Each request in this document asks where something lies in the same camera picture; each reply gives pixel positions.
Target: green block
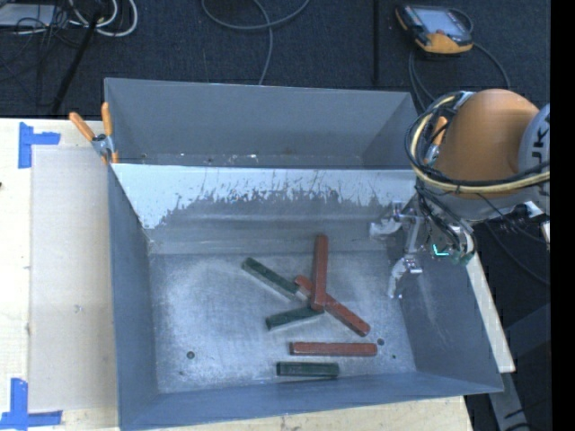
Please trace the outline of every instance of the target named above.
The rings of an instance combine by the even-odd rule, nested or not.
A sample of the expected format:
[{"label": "green block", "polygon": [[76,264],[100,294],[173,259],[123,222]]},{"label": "green block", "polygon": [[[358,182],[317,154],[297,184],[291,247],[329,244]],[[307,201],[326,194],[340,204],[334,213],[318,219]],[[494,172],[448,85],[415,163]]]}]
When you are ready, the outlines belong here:
[{"label": "green block", "polygon": [[242,269],[250,273],[252,276],[257,277],[262,283],[267,284],[269,287],[290,300],[300,301],[296,296],[297,289],[299,288],[296,283],[278,275],[278,273],[269,269],[265,265],[262,265],[259,261],[248,257],[243,261]]},{"label": "green block", "polygon": [[340,366],[336,363],[289,363],[278,362],[276,371],[279,376],[297,377],[337,377]]},{"label": "green block", "polygon": [[319,316],[322,313],[323,310],[317,312],[309,306],[304,306],[303,308],[296,308],[295,310],[289,310],[287,312],[281,312],[274,314],[273,316],[269,316],[266,318],[266,326],[268,326],[268,330],[272,330],[280,326],[293,324],[294,322],[299,322],[313,318],[315,316]]}]

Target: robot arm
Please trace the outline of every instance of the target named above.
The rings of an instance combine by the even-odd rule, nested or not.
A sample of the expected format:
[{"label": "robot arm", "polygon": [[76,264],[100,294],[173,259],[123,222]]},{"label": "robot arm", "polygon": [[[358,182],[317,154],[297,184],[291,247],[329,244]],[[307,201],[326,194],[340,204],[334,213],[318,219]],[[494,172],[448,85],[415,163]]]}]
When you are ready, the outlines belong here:
[{"label": "robot arm", "polygon": [[[465,264],[474,254],[474,224],[525,204],[549,216],[549,113],[549,104],[539,110],[519,94],[501,89],[438,98],[405,138],[417,176],[409,206],[420,222],[395,213],[393,221],[387,219],[389,233],[401,224],[408,241],[419,238],[420,250]],[[549,242],[548,221],[545,230]],[[420,273],[415,249],[406,244],[395,262],[391,295],[403,275]]]}]

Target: rectangular block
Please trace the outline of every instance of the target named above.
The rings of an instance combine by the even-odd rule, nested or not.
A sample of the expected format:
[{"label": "rectangular block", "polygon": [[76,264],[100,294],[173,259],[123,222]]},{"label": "rectangular block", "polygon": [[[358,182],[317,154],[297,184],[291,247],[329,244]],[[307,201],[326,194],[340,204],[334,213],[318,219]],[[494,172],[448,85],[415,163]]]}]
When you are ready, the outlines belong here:
[{"label": "rectangular block", "polygon": [[302,308],[296,308],[295,310],[274,314],[273,316],[266,318],[266,326],[268,327],[268,330],[272,330],[277,327],[291,325],[299,321],[309,320],[310,318],[319,316],[322,313],[323,310],[317,312],[309,306],[304,306]]},{"label": "rectangular block", "polygon": [[314,266],[312,268],[312,295],[310,306],[314,310],[320,310],[325,306],[327,286],[327,251],[328,239],[324,234],[318,234],[314,245]]},{"label": "rectangular block", "polygon": [[267,284],[269,287],[288,299],[299,300],[296,297],[298,289],[297,284],[293,283],[289,279],[285,279],[283,276],[261,264],[256,259],[248,257],[243,261],[242,269],[250,273],[252,276],[257,277],[262,283]]},{"label": "rectangular block", "polygon": [[294,356],[375,356],[375,343],[322,343],[293,341],[289,343],[289,354]]},{"label": "rectangular block", "polygon": [[[298,275],[296,277],[295,283],[300,286],[300,290],[305,295],[311,294],[314,284],[309,279],[307,279],[307,277]],[[361,337],[365,337],[371,330],[369,324],[367,324],[347,306],[338,302],[329,294],[325,295],[324,309],[331,316],[345,324],[348,328],[356,332]]]},{"label": "rectangular block", "polygon": [[276,371],[279,376],[334,378],[340,374],[340,366],[337,363],[279,362]]}]

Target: white cable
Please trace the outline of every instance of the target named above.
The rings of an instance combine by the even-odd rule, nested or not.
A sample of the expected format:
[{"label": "white cable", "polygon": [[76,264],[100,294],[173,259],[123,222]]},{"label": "white cable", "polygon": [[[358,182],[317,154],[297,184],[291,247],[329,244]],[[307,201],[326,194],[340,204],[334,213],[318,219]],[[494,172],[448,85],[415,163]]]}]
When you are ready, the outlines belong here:
[{"label": "white cable", "polygon": [[[108,21],[103,21],[103,22],[99,22],[98,24],[96,24],[96,28],[104,27],[104,26],[110,24],[111,22],[113,22],[114,19],[116,19],[116,16],[118,15],[118,2],[116,0],[111,0],[111,2],[112,2],[112,6],[114,7],[112,15],[110,16]],[[90,25],[90,23],[82,16],[82,14],[75,7],[74,0],[68,0],[68,3],[72,7],[72,10],[74,11],[74,14],[76,15],[76,17],[80,20],[80,22],[74,21],[74,20],[70,20],[69,22],[72,24],[75,24],[75,25],[83,25],[84,27],[88,27]]]},{"label": "white cable", "polygon": [[[132,9],[133,12],[133,20],[132,20],[132,24],[130,25],[130,27],[128,29],[126,29],[123,32],[112,32],[112,31],[105,31],[103,29],[101,29],[101,27],[110,24],[111,22],[114,21],[114,19],[116,19],[117,15],[118,15],[118,3],[116,2],[116,0],[111,0],[112,4],[114,6],[114,11],[113,11],[113,15],[110,17],[110,19],[108,19],[107,21],[104,22],[100,22],[99,24],[96,24],[96,31],[101,34],[104,35],[106,37],[125,37],[127,35],[129,35],[130,33],[132,33],[136,27],[137,27],[137,7],[136,7],[136,2],[134,2],[134,0],[128,0],[130,7]],[[73,0],[68,0],[68,2],[70,3],[70,5],[72,6],[72,8],[74,9],[74,13],[77,16],[77,18],[81,21],[82,25],[84,27],[88,27],[90,25],[90,23],[80,14],[80,12],[74,7],[74,1]]]}]

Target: gray bin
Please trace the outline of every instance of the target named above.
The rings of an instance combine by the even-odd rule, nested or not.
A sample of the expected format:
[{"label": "gray bin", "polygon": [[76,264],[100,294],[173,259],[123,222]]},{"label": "gray bin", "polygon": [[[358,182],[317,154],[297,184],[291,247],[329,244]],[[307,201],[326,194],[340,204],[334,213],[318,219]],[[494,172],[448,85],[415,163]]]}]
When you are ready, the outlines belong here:
[{"label": "gray bin", "polygon": [[[370,239],[415,181],[406,92],[107,78],[120,162],[109,168],[120,427],[196,425],[502,390],[464,267],[422,254],[386,295],[401,231]],[[253,257],[309,276],[328,236],[327,290],[371,326],[295,309],[244,271]],[[379,343],[376,356],[291,356],[290,341]],[[336,379],[277,377],[279,361],[337,362]]]}]

